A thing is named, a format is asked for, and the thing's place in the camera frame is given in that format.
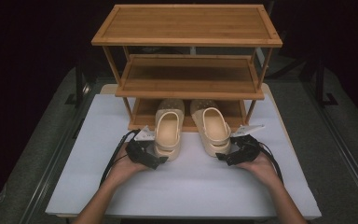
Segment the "wooden three-tier shoe rack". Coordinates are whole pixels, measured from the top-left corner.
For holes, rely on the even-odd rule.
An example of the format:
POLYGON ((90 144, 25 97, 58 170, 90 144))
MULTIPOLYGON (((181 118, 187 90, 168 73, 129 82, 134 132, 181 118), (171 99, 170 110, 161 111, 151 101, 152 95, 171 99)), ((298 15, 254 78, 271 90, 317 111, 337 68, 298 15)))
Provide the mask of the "wooden three-tier shoe rack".
MULTIPOLYGON (((116 5, 91 40, 107 57, 111 47, 265 48, 282 41, 261 5, 116 5)), ((154 127, 159 103, 178 98, 216 101, 232 129, 248 124, 264 99, 265 69, 255 55, 142 54, 126 52, 115 72, 116 95, 129 114, 130 129, 154 127)))

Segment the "black metal stand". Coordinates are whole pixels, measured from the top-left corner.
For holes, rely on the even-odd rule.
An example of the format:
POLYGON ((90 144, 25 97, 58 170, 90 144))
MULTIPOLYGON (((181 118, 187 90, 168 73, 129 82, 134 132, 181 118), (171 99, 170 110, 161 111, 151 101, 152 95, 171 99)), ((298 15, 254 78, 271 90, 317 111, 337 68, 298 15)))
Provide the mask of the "black metal stand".
POLYGON ((66 100, 66 104, 67 105, 74 105, 75 108, 79 108, 83 98, 84 98, 84 93, 83 93, 83 88, 84 88, 84 83, 83 83, 83 66, 82 66, 82 60, 78 59, 76 61, 76 66, 75 66, 75 78, 76 78, 76 94, 75 95, 70 95, 67 100, 66 100))
POLYGON ((324 64, 321 59, 317 60, 315 78, 315 96, 317 103, 321 107, 337 105, 337 100, 332 93, 324 93, 324 64))

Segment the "cream clog shoe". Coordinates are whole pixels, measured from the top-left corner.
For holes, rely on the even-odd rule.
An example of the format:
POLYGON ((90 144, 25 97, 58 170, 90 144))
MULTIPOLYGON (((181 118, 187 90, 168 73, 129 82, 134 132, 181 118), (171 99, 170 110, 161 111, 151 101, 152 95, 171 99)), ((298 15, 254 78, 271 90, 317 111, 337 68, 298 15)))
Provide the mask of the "cream clog shoe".
POLYGON ((217 103, 213 100, 193 100, 190 103, 190 114, 207 154, 212 157, 217 153, 228 154, 231 129, 217 103))
POLYGON ((165 99, 155 117, 155 148, 159 157, 169 161, 177 158, 181 148, 181 132, 185 116, 185 105, 180 99, 165 99))

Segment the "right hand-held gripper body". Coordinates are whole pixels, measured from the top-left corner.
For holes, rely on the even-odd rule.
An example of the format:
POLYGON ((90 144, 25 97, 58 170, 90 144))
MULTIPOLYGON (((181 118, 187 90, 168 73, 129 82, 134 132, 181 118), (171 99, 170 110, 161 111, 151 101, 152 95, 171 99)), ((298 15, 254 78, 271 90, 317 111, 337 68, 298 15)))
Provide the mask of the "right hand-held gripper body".
POLYGON ((260 131, 264 125, 244 125, 230 136, 230 141, 238 150, 225 156, 227 165, 236 165, 246 161, 253 161, 261 152, 260 143, 251 136, 251 133, 260 131))

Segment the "person's left hand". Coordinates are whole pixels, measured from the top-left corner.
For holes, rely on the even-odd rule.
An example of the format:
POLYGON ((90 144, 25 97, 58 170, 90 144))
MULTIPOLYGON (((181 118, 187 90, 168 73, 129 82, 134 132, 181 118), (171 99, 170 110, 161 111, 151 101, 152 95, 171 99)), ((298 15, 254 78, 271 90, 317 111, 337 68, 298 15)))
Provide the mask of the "person's left hand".
POLYGON ((104 181, 104 183, 110 187, 118 187, 136 173, 147 170, 147 167, 143 164, 131 161, 126 151, 127 144, 128 143, 125 143, 119 150, 114 164, 104 181))

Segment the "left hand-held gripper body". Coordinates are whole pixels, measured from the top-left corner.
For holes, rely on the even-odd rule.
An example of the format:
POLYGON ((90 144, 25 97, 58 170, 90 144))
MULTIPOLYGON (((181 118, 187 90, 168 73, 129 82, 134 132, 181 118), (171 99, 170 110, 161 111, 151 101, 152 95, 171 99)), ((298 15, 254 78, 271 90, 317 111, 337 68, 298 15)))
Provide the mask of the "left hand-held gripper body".
POLYGON ((135 135, 126 147, 130 160, 156 170, 160 165, 160 159, 147 151, 154 145, 154 140, 155 135, 149 130, 148 126, 144 126, 141 130, 136 130, 135 135))

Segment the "white table mat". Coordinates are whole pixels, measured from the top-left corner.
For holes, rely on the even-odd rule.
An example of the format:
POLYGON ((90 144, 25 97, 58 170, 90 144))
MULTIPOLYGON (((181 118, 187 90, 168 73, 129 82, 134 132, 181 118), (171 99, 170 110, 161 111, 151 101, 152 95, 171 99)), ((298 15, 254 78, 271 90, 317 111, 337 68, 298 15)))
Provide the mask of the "white table mat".
MULTIPOLYGON (((254 138, 266 144, 282 171, 284 185, 307 219, 321 212, 296 157, 274 100, 255 106, 254 138)), ((46 208, 59 217, 77 215, 98 189, 103 171, 129 123, 112 94, 94 96, 71 154, 46 208)), ((109 205, 114 217, 264 218, 275 211, 267 189, 249 172, 209 156, 198 133, 183 133, 179 156, 138 173, 120 187, 109 205)))

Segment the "aluminium frame rail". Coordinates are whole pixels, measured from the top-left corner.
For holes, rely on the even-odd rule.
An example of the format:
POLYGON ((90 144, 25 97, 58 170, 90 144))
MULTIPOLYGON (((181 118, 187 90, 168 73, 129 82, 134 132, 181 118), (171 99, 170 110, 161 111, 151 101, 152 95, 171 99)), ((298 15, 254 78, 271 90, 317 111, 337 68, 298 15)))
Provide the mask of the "aluminium frame rail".
POLYGON ((358 109, 338 86, 333 85, 333 92, 323 93, 322 99, 318 98, 314 84, 303 82, 303 87, 358 188, 358 109))
POLYGON ((90 107, 87 99, 93 84, 75 87, 62 83, 48 105, 27 145, 23 173, 33 180, 32 195, 21 212, 19 224, 42 223, 55 216, 45 213, 52 192, 61 176, 69 154, 90 107))

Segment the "person's right hand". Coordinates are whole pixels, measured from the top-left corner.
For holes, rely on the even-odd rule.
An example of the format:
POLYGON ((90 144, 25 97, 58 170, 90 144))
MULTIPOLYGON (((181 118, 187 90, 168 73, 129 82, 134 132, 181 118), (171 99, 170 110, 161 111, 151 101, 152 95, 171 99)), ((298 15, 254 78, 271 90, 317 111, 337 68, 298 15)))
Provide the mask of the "person's right hand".
POLYGON ((239 163, 237 167, 249 171, 270 189, 282 186, 282 181, 278 177, 272 162, 265 154, 259 154, 253 161, 239 163))

